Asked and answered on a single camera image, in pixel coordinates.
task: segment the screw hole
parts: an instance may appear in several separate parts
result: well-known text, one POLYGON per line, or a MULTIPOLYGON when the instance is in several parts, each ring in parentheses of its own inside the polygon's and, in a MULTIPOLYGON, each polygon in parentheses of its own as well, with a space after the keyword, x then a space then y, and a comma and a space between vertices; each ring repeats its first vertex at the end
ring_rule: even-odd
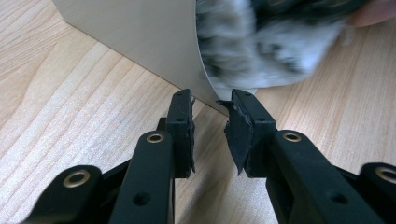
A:
POLYGON ((347 197, 338 192, 328 192, 327 196, 334 202, 340 204, 347 204, 347 197))
POLYGON ((143 206, 149 203, 151 200, 151 194, 147 192, 140 192, 134 196, 134 204, 138 206, 143 206))
POLYGON ((290 142, 300 142, 301 136, 296 133, 284 133, 283 138, 290 142))
POLYGON ((147 140, 150 143, 159 143, 161 142, 165 137, 160 134, 160 133, 154 133, 148 136, 147 140))
POLYGON ((85 184, 90 179, 90 173, 86 170, 79 170, 71 173, 64 179, 64 186, 72 189, 85 184))
POLYGON ((396 184, 396 171, 386 167, 378 167, 375 169, 375 173, 382 179, 392 184, 396 184))

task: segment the furry object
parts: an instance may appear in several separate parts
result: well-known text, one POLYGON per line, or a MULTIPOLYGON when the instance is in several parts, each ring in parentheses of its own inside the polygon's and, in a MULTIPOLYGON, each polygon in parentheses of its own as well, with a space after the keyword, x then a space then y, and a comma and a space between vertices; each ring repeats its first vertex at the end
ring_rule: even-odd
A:
POLYGON ((344 26, 332 12, 338 5, 332 13, 318 10, 329 1, 280 1, 287 5, 267 12, 258 1, 265 2, 196 2, 199 48, 220 99, 229 99, 233 88, 254 91, 310 77, 344 26))

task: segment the light wood tabletop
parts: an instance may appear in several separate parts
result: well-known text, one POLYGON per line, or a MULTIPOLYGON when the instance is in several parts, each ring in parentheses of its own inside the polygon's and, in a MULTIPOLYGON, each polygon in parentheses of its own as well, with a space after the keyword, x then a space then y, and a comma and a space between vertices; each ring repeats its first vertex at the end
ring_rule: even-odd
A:
MULTIPOLYGON (((0 223, 26 218, 64 169, 129 160, 178 90, 65 23, 50 0, 1 0, 0 223)), ((334 165, 396 165, 396 20, 356 29, 311 78, 256 96, 279 130, 304 133, 334 165)), ((176 223, 276 223, 265 179, 237 176, 226 120, 194 104, 196 173, 177 180, 176 223)))

